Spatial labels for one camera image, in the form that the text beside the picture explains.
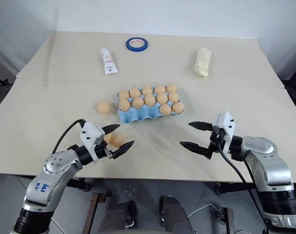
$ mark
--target egg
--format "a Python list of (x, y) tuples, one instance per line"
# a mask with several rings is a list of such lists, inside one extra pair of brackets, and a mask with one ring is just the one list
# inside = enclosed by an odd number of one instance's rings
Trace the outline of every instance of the egg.
[(104, 141), (107, 142), (108, 144), (111, 143), (112, 140), (112, 133), (109, 133), (107, 135), (104, 136)]
[(171, 84), (171, 85), (166, 87), (166, 91), (168, 93), (173, 92), (173, 91), (177, 91), (177, 87), (175, 85)]
[(123, 112), (127, 112), (128, 109), (130, 108), (130, 103), (128, 100), (126, 99), (122, 99), (121, 101), (119, 101), (118, 103), (118, 108), (123, 111)]
[(144, 97), (144, 104), (152, 107), (156, 103), (156, 98), (152, 94), (147, 94)]
[(173, 103), (178, 102), (179, 101), (179, 95), (176, 91), (172, 91), (169, 93), (168, 95), (168, 99), (170, 101), (172, 101)]
[(167, 115), (169, 115), (172, 112), (172, 108), (169, 105), (167, 105), (167, 104), (162, 104), (159, 107), (159, 112), (162, 115), (167, 116)]
[(168, 98), (166, 93), (159, 93), (157, 96), (158, 103), (166, 104), (168, 102)]
[(110, 112), (110, 105), (107, 102), (99, 102), (97, 104), (97, 109), (101, 114), (107, 114)]
[(148, 95), (148, 94), (152, 94), (152, 93), (153, 93), (153, 91), (150, 86), (147, 86), (147, 85), (143, 86), (143, 88), (142, 88), (143, 95)]
[(122, 134), (112, 134), (111, 144), (119, 148), (122, 144), (125, 143), (125, 137)]
[(154, 92), (156, 94), (165, 93), (165, 87), (163, 85), (159, 85), (154, 89)]
[(141, 96), (141, 92), (136, 87), (131, 88), (129, 93), (132, 98), (138, 98)]
[(129, 92), (127, 90), (120, 91), (120, 93), (118, 94), (118, 99), (122, 100), (127, 98), (129, 98)]
[(136, 109), (140, 109), (143, 106), (143, 100), (140, 97), (137, 97), (133, 100), (133, 107)]
[(185, 109), (185, 106), (182, 102), (176, 102), (172, 106), (172, 110), (177, 114), (180, 114)]

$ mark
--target gray floor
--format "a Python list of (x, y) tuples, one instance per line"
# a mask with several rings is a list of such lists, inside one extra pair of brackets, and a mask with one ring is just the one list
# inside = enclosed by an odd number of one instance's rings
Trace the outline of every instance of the gray floor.
[[(16, 222), (29, 183), (25, 178), (0, 174), (0, 234), (9, 233)], [(68, 187), (52, 218), (50, 234), (80, 234), (92, 192), (111, 193), (112, 202), (134, 200), (138, 207), (138, 226), (142, 229), (163, 230), (159, 224), (158, 199), (161, 195), (172, 195), (181, 202), (187, 214), (208, 203), (217, 208), (231, 207), (236, 231), (261, 233), (263, 225), (248, 193), (218, 196), (214, 185), (190, 181), (95, 179), (89, 192)], [(92, 233), (97, 232), (106, 206), (99, 204)], [(211, 207), (195, 213), (191, 224), (198, 234), (226, 233), (225, 225), (217, 222), (217, 212)]]

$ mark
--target blue egg carton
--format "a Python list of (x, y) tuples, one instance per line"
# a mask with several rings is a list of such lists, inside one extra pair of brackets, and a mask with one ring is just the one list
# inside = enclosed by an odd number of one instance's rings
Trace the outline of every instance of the blue egg carton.
[[(155, 99), (157, 100), (157, 94), (156, 93), (152, 93), (152, 95), (155, 97)], [(131, 104), (131, 107), (128, 109), (128, 111), (127, 112), (123, 112), (123, 111), (121, 111), (120, 109), (118, 110), (118, 115), (119, 115), (119, 119), (120, 119), (120, 121), (122, 122), (122, 123), (131, 123), (132, 121), (143, 121), (143, 120), (145, 120), (146, 118), (152, 118), (152, 119), (155, 119), (155, 118), (157, 118), (157, 117), (159, 117), (159, 116), (164, 116), (164, 115), (162, 115), (160, 112), (159, 112), (159, 107), (160, 107), (160, 103), (158, 103), (158, 102), (156, 102), (155, 104), (154, 104), (154, 106), (152, 106), (152, 107), (150, 107), (150, 106), (148, 106), (148, 105), (146, 105), (146, 104), (144, 104), (140, 109), (136, 109), (136, 108), (134, 108), (133, 106), (132, 106), (132, 102), (133, 102), (133, 98), (132, 97), (129, 97), (128, 99), (127, 99), (129, 102), (130, 102), (130, 104)], [(168, 101), (167, 102), (167, 105), (169, 105), (171, 108), (172, 108), (172, 105), (173, 105), (174, 103), (173, 102), (171, 102), (171, 101)], [(170, 115), (177, 115), (177, 113), (176, 112), (174, 112), (174, 111), (172, 111), (171, 113), (170, 113)]]

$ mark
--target tape roll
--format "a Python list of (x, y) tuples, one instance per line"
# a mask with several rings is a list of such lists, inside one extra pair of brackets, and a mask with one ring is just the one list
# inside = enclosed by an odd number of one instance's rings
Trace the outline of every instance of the tape roll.
[[(133, 47), (133, 46), (131, 46), (131, 43), (133, 43), (134, 41), (142, 42), (143, 46), (142, 47)], [(127, 49), (129, 49), (131, 51), (135, 51), (135, 52), (143, 51), (148, 47), (148, 41), (145, 38), (129, 38), (126, 41), (126, 47), (127, 47)]]

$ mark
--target white table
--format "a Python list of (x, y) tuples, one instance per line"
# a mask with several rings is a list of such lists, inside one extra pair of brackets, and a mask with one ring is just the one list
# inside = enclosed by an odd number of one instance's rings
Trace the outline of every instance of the white table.
[[(126, 135), (127, 140), (134, 139), (133, 147), (119, 159), (102, 159), (97, 164), (87, 165), (77, 175), (239, 182), (221, 156), (214, 154), (212, 160), (207, 160), (179, 144), (179, 141), (192, 141), (207, 146), (210, 133), (196, 130), (188, 123), (211, 122), (214, 114), (228, 110), (236, 121), (237, 136), (266, 137), (278, 146), (278, 152), (288, 163), (296, 182), (296, 107), (256, 41), (144, 35), (150, 47), (134, 54), (123, 45), (131, 36), (57, 33), (49, 56), (46, 52), (51, 38), (44, 43), (19, 73), (0, 106), (0, 173), (36, 175), (61, 133), (78, 118), (101, 126), (117, 123), (117, 112), (102, 115), (95, 105), (101, 100), (116, 103), (119, 90), (132, 85), (176, 83), (186, 105), (185, 113), (121, 125), (117, 132)], [(166, 40), (171, 44), (186, 44), (187, 55), (182, 49), (178, 49), (178, 53), (169, 46), (166, 51), (159, 51), (161, 45), (166, 45)], [(99, 58), (99, 49), (104, 46), (116, 54), (119, 74), (104, 75)], [(214, 53), (211, 77), (207, 79), (194, 75), (191, 70), (196, 50), (201, 46)], [(155, 54), (151, 52), (154, 47), (157, 47)], [(162, 66), (155, 61), (160, 57), (168, 58), (159, 59)], [(42, 69), (47, 67), (44, 63), (49, 64), (48, 72)], [(162, 67), (172, 69), (165, 72)], [(253, 70), (255, 67), (262, 71), (259, 76)], [(231, 76), (224, 73), (227, 69)], [(79, 127), (67, 135), (60, 149), (73, 144), (80, 144)], [(247, 181), (251, 181), (244, 164), (234, 163)]]

